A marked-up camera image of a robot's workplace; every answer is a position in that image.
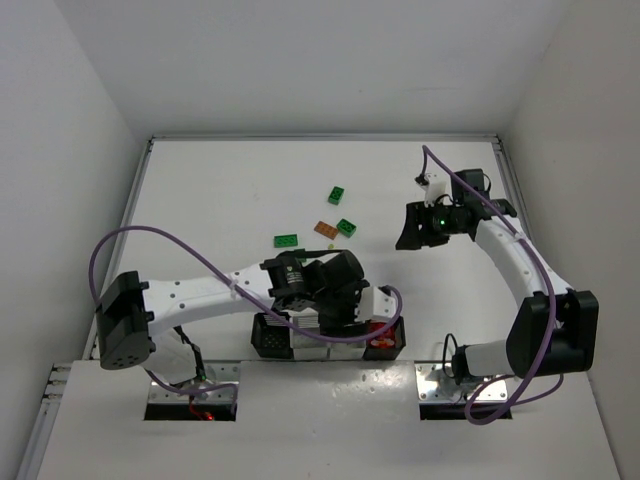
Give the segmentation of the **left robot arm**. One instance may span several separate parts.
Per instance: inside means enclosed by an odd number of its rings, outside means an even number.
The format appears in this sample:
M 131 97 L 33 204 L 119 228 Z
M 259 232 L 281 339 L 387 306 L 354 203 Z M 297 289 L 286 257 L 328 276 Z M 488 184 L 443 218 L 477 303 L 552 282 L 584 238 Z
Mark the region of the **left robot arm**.
M 348 250 L 286 251 L 227 274 L 143 281 L 135 271 L 116 277 L 96 308 L 100 365 L 141 366 L 171 385 L 200 375 L 196 352 L 179 334 L 185 324 L 255 311 L 318 315 L 319 331 L 344 342 L 365 331 L 374 293 Z

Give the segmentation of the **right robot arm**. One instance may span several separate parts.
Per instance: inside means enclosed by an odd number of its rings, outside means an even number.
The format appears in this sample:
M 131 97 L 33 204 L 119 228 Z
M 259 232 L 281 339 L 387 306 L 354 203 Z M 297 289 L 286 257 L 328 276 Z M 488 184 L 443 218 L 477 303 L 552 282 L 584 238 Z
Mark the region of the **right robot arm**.
M 415 179 L 425 198 L 407 204 L 398 250 L 419 250 L 468 235 L 494 262 L 519 307 L 502 341 L 455 349 L 456 382 L 473 377 L 514 375 L 534 367 L 539 376 L 582 372 L 593 365 L 599 303 L 578 291 L 539 256 L 506 199 L 493 199 L 480 169 L 461 170 L 457 180 L 434 173 Z

